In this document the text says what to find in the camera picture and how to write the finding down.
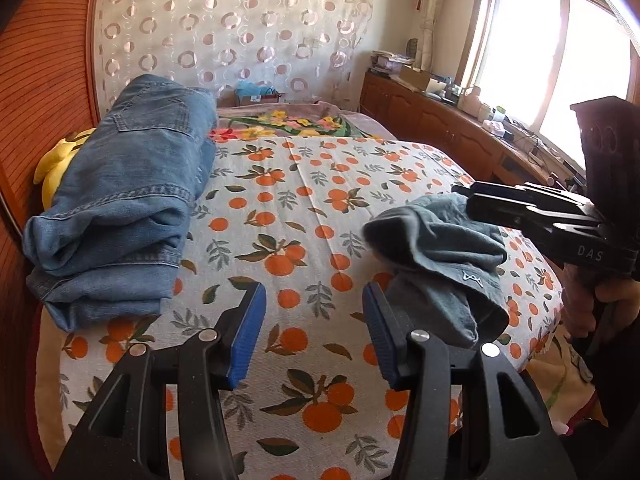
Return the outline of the person's right hand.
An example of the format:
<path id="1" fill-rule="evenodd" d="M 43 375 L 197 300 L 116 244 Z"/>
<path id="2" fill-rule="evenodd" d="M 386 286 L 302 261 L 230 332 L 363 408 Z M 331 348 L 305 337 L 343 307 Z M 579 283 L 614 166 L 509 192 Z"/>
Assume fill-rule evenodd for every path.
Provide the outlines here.
<path id="1" fill-rule="evenodd" d="M 599 325 L 603 339 L 611 339 L 639 314 L 639 283 L 631 278 L 598 278 L 566 264 L 562 283 L 562 322 L 574 339 L 586 338 Z"/>

